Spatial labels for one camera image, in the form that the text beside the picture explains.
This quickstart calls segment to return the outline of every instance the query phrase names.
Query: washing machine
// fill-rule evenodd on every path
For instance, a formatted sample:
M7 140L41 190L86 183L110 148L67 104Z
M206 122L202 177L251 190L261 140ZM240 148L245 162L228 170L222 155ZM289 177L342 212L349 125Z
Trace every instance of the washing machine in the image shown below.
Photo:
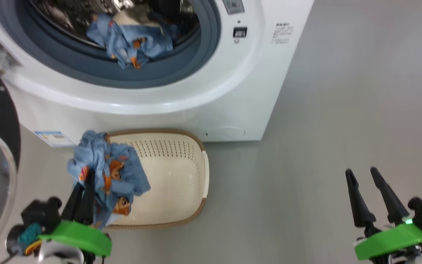
M0 75L20 123L54 147L77 144L89 129L261 140L313 0L178 0L192 21L186 37L141 69L122 70L73 30L72 13L135 4L167 15L163 0L0 0Z

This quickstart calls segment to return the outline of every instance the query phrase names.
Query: beige laundry basket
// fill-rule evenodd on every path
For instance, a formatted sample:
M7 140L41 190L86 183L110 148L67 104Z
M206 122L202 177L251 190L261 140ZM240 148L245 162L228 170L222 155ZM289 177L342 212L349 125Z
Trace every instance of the beige laundry basket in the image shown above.
M151 190L134 197L131 212L107 229L156 229L186 224L206 203L209 163L203 143L181 130L108 133L106 140L133 146Z

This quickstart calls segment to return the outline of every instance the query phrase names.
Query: blue garment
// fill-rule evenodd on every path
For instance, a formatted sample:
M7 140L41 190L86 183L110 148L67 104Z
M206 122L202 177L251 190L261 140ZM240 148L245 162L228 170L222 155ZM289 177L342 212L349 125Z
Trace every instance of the blue garment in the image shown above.
M140 196L151 188L136 150L126 144L110 144L104 137L105 133L85 132L74 149L74 158L67 163L67 171L75 184L84 183L82 175L88 170L85 167L95 169L93 225L98 229L103 229L111 216L117 219L118 216L112 212L118 210L120 202L127 201L121 210L121 214L127 215L133 196Z
M109 57L113 58L112 55L115 55L122 69L132 64L132 57L143 66L149 58L158 58L173 50L172 40L178 35L177 25L163 23L158 14L154 14L154 18L157 18L163 26L164 34L157 27L118 25L106 13L97 15L97 19L91 22L86 34L101 47L105 47ZM135 48L133 42L141 38L145 38L146 41Z

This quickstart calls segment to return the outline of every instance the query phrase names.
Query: clothes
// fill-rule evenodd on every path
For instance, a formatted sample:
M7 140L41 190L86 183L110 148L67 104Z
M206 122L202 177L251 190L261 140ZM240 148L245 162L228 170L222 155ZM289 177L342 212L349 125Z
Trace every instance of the clothes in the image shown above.
M89 168L95 170L94 224L103 229L110 217L128 215L134 195L140 196L151 186L136 150L126 144L108 143L105 133L87 131L74 149L67 171L75 183L84 183Z
M178 26L166 25L158 21L160 27L146 25L119 25L108 14L94 16L87 37L101 47L105 47L107 55L117 59L122 69L133 64L139 69L149 58L158 58L173 50L173 39L178 35Z

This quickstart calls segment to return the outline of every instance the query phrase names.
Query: gray floor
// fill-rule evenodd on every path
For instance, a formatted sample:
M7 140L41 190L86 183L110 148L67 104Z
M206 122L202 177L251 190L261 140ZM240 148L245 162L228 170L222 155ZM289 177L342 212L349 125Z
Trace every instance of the gray floor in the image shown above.
M378 227L387 212L370 166L404 203L422 197L422 1L317 1L264 139L206 147L202 214L167 230L111 232L107 264L356 263L362 230L353 225L345 169L354 170ZM34 197L67 197L71 155L22 131L10 224Z

